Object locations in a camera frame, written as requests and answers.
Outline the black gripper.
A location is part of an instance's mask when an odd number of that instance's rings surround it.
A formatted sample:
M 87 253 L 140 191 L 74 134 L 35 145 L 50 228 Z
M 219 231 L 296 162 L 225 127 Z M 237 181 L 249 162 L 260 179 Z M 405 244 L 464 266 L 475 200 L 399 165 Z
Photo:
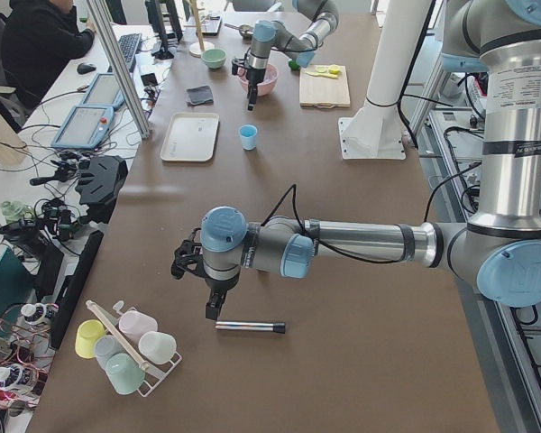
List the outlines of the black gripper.
M 264 69 L 247 68 L 245 77 L 247 79 L 247 110 L 252 111 L 258 99 L 258 85 L 264 80 Z
M 234 267 L 230 272 L 225 273 L 223 276 L 206 276 L 206 285 L 210 289 L 210 295 L 206 303 L 207 319 L 218 320 L 221 307 L 225 303 L 227 292 L 236 286 L 239 277 L 239 267 Z

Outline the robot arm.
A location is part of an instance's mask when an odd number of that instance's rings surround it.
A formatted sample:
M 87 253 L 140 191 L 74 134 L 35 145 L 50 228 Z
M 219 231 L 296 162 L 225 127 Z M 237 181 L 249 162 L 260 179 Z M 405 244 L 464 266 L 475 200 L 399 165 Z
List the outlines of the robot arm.
M 300 36 L 290 32 L 278 20 L 259 20 L 253 29 L 250 48 L 241 59 L 233 59 L 232 73 L 243 69 L 247 79 L 247 109 L 252 111 L 258 99 L 258 86 L 263 82 L 271 51 L 282 52 L 305 68 L 315 51 L 338 26 L 339 13 L 333 1 L 293 1 L 293 7 L 311 21 Z
M 377 225 L 279 217 L 248 222 L 232 207 L 202 219 L 197 272 L 217 319 L 240 271 L 306 276 L 338 253 L 366 263 L 442 267 L 488 299 L 523 308 L 541 301 L 541 1 L 450 1 L 442 60 L 488 76 L 477 210 L 463 224 Z

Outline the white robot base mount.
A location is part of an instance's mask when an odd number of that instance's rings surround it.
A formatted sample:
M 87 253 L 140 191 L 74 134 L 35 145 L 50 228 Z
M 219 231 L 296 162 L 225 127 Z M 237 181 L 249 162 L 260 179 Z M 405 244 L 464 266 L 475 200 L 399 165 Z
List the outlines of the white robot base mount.
M 403 123 L 399 100 L 418 41 L 433 13 L 431 0 L 389 2 L 363 106 L 339 119 L 342 156 L 346 160 L 403 160 Z

